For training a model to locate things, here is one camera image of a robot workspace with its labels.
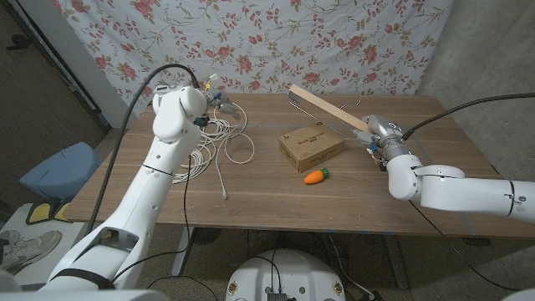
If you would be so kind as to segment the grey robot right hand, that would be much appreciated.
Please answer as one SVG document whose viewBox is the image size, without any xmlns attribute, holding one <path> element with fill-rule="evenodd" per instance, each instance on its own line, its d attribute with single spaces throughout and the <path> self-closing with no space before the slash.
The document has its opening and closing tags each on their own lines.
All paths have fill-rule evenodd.
<svg viewBox="0 0 535 301">
<path fill-rule="evenodd" d="M 364 122 L 369 132 L 352 130 L 359 143 L 366 146 L 376 145 L 383 150 L 383 157 L 387 161 L 410 154 L 409 147 L 402 139 L 403 131 L 395 122 L 383 115 L 365 116 Z"/>
</svg>

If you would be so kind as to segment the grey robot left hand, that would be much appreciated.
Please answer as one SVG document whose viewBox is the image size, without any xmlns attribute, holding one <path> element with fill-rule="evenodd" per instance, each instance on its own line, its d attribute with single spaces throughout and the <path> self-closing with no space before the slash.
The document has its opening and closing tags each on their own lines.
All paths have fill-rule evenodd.
<svg viewBox="0 0 535 301">
<path fill-rule="evenodd" d="M 206 106 L 208 109 L 215 109 L 221 114 L 230 115 L 234 120 L 241 119 L 237 105 L 231 102 L 228 94 L 224 91 L 207 91 Z"/>
</svg>

